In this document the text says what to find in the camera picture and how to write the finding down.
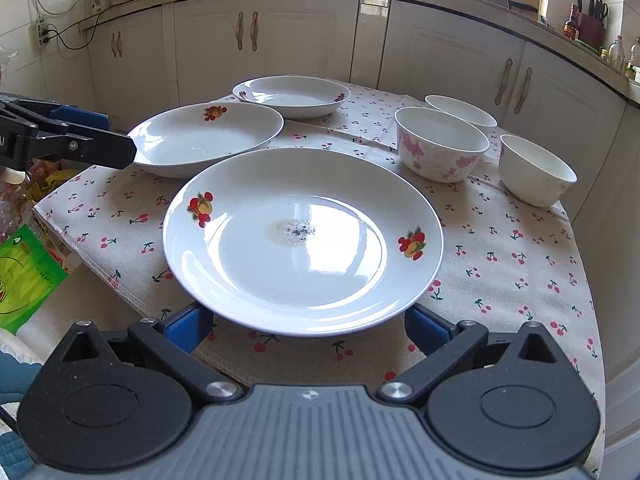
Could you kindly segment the large white plate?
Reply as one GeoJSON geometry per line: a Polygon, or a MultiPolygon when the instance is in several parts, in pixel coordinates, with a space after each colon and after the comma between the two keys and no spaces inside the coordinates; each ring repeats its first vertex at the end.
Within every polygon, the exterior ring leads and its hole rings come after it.
{"type": "Polygon", "coordinates": [[[226,158],[257,150],[283,129],[284,118],[268,106],[209,102],[157,114],[129,131],[134,162],[157,177],[192,178],[226,158]]]}

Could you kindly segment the stained white plate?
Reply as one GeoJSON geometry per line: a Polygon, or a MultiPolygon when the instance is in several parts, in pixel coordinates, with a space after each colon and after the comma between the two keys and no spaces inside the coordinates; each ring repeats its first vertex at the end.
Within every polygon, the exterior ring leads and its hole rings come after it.
{"type": "Polygon", "coordinates": [[[329,337],[405,312],[435,281],[444,234],[392,170],[320,148],[218,162],[166,211],[163,248],[184,290],[222,318],[329,337]]]}

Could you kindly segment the white bowl pink flowers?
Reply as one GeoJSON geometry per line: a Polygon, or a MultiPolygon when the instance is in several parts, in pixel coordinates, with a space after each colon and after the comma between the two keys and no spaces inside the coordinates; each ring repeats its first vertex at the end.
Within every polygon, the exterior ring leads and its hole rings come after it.
{"type": "Polygon", "coordinates": [[[418,176],[434,182],[465,180],[490,148],[483,131],[440,110],[401,107],[394,121],[400,160],[418,176]]]}

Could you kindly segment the small white deep plate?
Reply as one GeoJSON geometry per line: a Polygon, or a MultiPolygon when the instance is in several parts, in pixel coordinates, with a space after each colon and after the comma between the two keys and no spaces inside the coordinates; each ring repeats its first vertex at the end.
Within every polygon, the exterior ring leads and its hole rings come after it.
{"type": "Polygon", "coordinates": [[[236,84],[232,94],[242,102],[262,104],[285,119],[312,119],[336,112],[352,96],[340,82],[311,76],[280,75],[236,84]]]}

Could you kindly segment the white cabinet row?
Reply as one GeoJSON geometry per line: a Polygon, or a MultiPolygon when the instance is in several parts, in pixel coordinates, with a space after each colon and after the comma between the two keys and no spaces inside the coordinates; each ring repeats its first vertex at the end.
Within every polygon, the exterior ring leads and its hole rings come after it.
{"type": "Polygon", "coordinates": [[[100,25],[89,63],[96,104],[119,131],[272,75],[410,96],[410,106],[432,94],[471,103],[501,134],[533,141],[576,171],[555,205],[576,245],[579,209],[616,134],[639,118],[604,81],[536,44],[401,0],[167,3],[100,25]]]}

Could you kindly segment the cherry print tablecloth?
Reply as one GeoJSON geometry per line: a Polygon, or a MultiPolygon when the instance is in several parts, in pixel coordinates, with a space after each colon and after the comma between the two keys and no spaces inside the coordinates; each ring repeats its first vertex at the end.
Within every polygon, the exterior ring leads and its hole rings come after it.
{"type": "MultiPolygon", "coordinates": [[[[394,113],[413,98],[364,87],[336,113],[288,122],[274,145],[321,148],[405,172],[396,151],[394,113]]],[[[598,402],[605,379],[586,272],[564,209],[529,207],[498,176],[501,132],[472,174],[458,183],[414,178],[444,229],[444,258],[423,303],[450,321],[470,318],[495,332],[527,321],[559,343],[598,402]]],[[[72,278],[79,312],[103,327],[130,314],[161,318],[189,299],[162,252],[163,218],[176,180],[139,169],[91,167],[36,205],[35,217],[60,252],[78,258],[72,278]]],[[[364,382],[375,386],[421,359],[395,318],[342,339],[272,336],[217,320],[198,355],[241,382],[364,382]]]]}

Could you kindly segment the green package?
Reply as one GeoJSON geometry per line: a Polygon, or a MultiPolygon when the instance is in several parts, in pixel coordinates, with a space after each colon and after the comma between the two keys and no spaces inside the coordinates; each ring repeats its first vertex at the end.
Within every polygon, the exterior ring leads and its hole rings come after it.
{"type": "Polygon", "coordinates": [[[0,325],[15,335],[67,273],[28,226],[1,245],[0,325]]]}

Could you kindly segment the soy sauce bottle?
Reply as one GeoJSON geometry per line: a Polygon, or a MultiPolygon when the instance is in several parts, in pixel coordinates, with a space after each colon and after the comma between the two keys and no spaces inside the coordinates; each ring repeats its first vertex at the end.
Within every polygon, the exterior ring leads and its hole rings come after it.
{"type": "Polygon", "coordinates": [[[569,40],[576,40],[579,35],[579,6],[573,3],[570,6],[570,16],[563,26],[563,35],[569,40]]]}

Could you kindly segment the oil bottle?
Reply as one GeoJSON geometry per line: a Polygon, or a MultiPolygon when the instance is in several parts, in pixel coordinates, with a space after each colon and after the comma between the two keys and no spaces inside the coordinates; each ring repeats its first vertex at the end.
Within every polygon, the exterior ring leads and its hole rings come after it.
{"type": "Polygon", "coordinates": [[[618,74],[622,74],[625,70],[625,48],[623,37],[620,35],[616,36],[608,48],[608,65],[618,74]]]}

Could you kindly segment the knife block with knives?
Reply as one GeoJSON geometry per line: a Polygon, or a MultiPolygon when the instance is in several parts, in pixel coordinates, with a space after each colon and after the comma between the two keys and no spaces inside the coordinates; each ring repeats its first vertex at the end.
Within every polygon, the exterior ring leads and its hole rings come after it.
{"type": "Polygon", "coordinates": [[[576,0],[578,39],[593,49],[603,47],[608,5],[603,0],[576,0]]]}

